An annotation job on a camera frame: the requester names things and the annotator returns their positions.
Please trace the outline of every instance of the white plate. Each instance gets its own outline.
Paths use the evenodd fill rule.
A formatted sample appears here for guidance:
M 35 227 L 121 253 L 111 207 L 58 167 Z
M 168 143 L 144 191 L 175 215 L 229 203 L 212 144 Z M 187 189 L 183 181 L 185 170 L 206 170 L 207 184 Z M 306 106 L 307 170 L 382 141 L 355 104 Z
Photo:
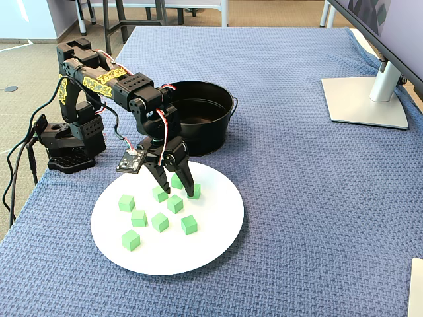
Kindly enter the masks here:
M 241 195 L 222 173 L 200 163 L 189 165 L 194 181 L 201 184 L 201 196 L 199 200 L 187 199 L 185 190 L 171 188 L 169 197 L 176 194 L 184 200 L 184 209 L 177 214 L 167 209 L 166 201 L 154 200 L 153 188 L 158 183 L 144 166 L 138 175 L 123 174 L 105 189 L 91 215 L 91 234 L 110 261 L 138 273 L 171 275 L 202 267 L 230 247 L 243 224 Z M 172 174 L 166 174 L 170 182 Z M 133 228 L 131 213 L 119 210 L 123 194 L 132 195 L 135 208 L 145 210 L 147 227 Z M 169 228 L 162 233 L 151 226 L 151 218 L 158 212 L 169 219 Z M 196 219 L 198 231 L 187 236 L 180 220 L 189 215 Z M 132 252 L 121 240 L 130 229 L 141 238 L 141 246 Z

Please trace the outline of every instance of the green cube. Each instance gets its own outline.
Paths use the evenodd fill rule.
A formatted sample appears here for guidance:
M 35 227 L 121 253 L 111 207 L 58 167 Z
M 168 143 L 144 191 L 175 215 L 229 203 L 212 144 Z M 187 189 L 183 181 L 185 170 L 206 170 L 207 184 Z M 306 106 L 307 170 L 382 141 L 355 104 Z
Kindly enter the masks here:
M 194 219 L 194 216 L 187 216 L 180 220 L 180 224 L 182 226 L 183 231 L 185 234 L 192 234 L 197 231 L 197 222 Z
M 153 188 L 153 197 L 156 199 L 159 203 L 167 199 L 167 192 L 165 192 L 162 187 L 157 186 L 156 188 Z
M 134 251 L 140 244 L 139 234 L 133 230 L 129 230 L 122 236 L 122 245 L 129 251 Z
M 167 227 L 169 227 L 169 220 L 164 214 L 158 213 L 156 216 L 151 218 L 151 224 L 154 229 L 159 232 L 163 232 Z
M 133 227 L 145 227 L 147 226 L 147 215 L 144 210 L 134 210 L 131 216 Z
M 194 184 L 194 196 L 190 197 L 188 196 L 189 199 L 198 199 L 200 198 L 200 194 L 201 194 L 201 185 L 200 184 Z
M 178 175 L 173 174 L 172 178 L 171 178 L 171 186 L 174 188 L 178 188 L 179 190 L 181 190 L 184 185 L 182 185 L 182 182 L 180 181 Z
M 179 198 L 177 195 L 173 195 L 166 201 L 167 209 L 173 213 L 178 213 L 182 208 L 184 208 L 184 201 L 182 198 Z
M 130 213 L 132 209 L 135 207 L 134 197 L 129 195 L 122 195 L 119 199 L 119 209 L 121 211 L 127 211 Z

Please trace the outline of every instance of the red wire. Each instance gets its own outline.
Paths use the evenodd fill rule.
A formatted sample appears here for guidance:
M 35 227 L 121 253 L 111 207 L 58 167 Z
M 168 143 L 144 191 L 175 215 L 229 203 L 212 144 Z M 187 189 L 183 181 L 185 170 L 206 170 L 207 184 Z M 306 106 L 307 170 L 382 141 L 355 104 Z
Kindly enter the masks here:
M 110 56 L 110 55 L 108 55 L 105 51 L 103 51 L 103 50 L 95 50 L 95 51 L 97 51 L 97 52 L 102 52 L 106 57 L 108 57 L 108 58 L 110 58 L 114 63 L 116 63 L 116 65 L 117 66 L 119 66 L 119 67 L 121 67 L 121 68 L 123 68 L 130 76 L 132 76 L 133 75 L 133 73 L 128 69 L 128 68 L 126 68 L 125 66 L 123 66 L 123 65 L 121 65 L 121 64 L 119 64 L 119 63 L 117 63 L 115 60 L 114 60 L 114 58 L 112 57 L 112 56 Z
M 171 84 L 164 84 L 161 88 L 170 88 L 170 89 L 176 90 L 176 87 Z
M 102 107 L 99 111 L 97 111 L 95 114 L 102 114 L 106 110 L 105 107 Z
M 166 120 L 166 117 L 165 117 L 165 113 L 160 109 L 156 109 L 156 112 L 159 114 L 160 118 L 163 120 L 163 123 L 165 125 L 165 142 L 163 143 L 163 149 L 161 150 L 161 154 L 160 154 L 160 157 L 159 157 L 159 166 L 161 166 L 161 161 L 163 160 L 163 154 L 165 154 L 165 149 L 166 149 L 168 127 L 167 127 L 167 120 Z

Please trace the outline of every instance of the white wall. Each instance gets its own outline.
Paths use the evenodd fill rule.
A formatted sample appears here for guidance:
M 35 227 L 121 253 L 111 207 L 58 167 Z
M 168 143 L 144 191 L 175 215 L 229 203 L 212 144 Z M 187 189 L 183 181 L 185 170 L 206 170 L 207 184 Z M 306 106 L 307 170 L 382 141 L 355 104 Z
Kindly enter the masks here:
M 77 20 L 73 1 L 48 0 L 51 12 L 47 0 L 21 1 L 29 22 L 22 17 L 19 0 L 0 0 L 0 38 L 55 40 Z
M 77 20 L 75 2 L 68 0 L 47 0 L 47 4 L 50 8 L 56 38 L 59 38 Z

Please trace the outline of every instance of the blue tablecloth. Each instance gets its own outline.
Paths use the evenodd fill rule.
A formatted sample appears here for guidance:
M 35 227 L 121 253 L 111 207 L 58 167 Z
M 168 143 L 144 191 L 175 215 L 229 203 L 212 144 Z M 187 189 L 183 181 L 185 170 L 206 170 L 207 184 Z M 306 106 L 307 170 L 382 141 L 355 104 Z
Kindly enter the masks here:
M 105 258 L 91 211 L 119 177 L 125 144 L 104 113 L 97 166 L 47 171 L 0 245 L 0 312 L 406 316 L 411 261 L 423 256 L 423 116 L 400 88 L 408 131 L 331 122 L 321 78 L 377 73 L 348 29 L 143 27 L 118 61 L 157 85 L 210 81 L 239 98 L 224 146 L 192 160 L 238 187 L 241 232 L 181 275 L 140 275 Z M 135 120 L 115 108 L 136 143 Z

